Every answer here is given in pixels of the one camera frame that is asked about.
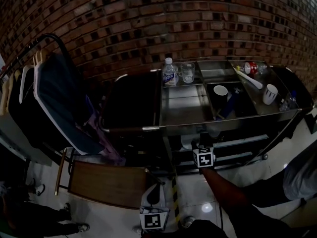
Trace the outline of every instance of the cable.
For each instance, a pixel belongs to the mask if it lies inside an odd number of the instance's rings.
[[[221,229],[223,230],[222,207],[221,206],[219,206],[219,210],[220,210]]]

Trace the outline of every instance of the tiled floor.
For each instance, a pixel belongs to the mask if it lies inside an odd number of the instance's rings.
[[[231,169],[219,172],[227,180],[237,186],[246,186],[259,179],[267,179],[281,171],[285,164],[288,164],[298,153],[305,149],[312,142],[317,140],[317,133],[311,135],[305,121],[297,126],[293,138],[284,139],[274,149],[269,151],[268,160],[255,163],[242,168]],[[35,202],[50,206],[54,209],[61,208],[64,203],[70,202],[73,211],[73,220],[76,222],[87,222],[91,229],[82,234],[69,236],[84,238],[120,238],[138,237],[131,232],[134,225],[139,224],[139,214],[137,210],[126,210],[112,206],[106,206],[90,202],[79,197],[70,195],[61,189],[59,196],[54,195],[54,186],[57,176],[58,166],[46,167],[39,164],[32,164],[29,169],[29,179],[34,177],[38,182],[47,186],[46,191],[34,198]],[[67,185],[69,175],[67,165],[64,166],[62,185]],[[219,227],[220,212],[219,204],[210,190],[206,180],[200,175],[181,176],[177,179],[180,216],[193,215],[197,219],[210,220]],[[167,206],[171,209],[169,222],[166,231],[176,230],[176,223],[173,210],[173,197],[171,182],[166,180],[165,185]],[[285,203],[279,206],[262,208],[260,211],[272,218],[282,218],[299,206],[300,201]],[[224,230],[229,238],[236,237],[233,226],[223,211]]]

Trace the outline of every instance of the white bottle cap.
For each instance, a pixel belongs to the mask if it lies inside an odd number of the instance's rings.
[[[166,64],[172,64],[173,63],[173,59],[172,58],[165,58],[165,63]]]

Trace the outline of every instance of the black and yellow tape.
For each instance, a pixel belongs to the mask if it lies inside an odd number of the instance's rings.
[[[181,228],[180,216],[179,216],[179,207],[178,207],[178,195],[177,195],[176,177],[173,177],[172,187],[173,187],[173,201],[174,201],[174,211],[175,211],[176,223],[177,223],[178,228]]]

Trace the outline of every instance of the water bottle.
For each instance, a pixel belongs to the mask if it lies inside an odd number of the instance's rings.
[[[279,108],[281,112],[288,111],[296,107],[296,91],[292,91],[292,93],[288,93],[282,106]]]
[[[165,59],[163,82],[165,85],[176,85],[178,82],[178,68],[173,64],[172,58]]]

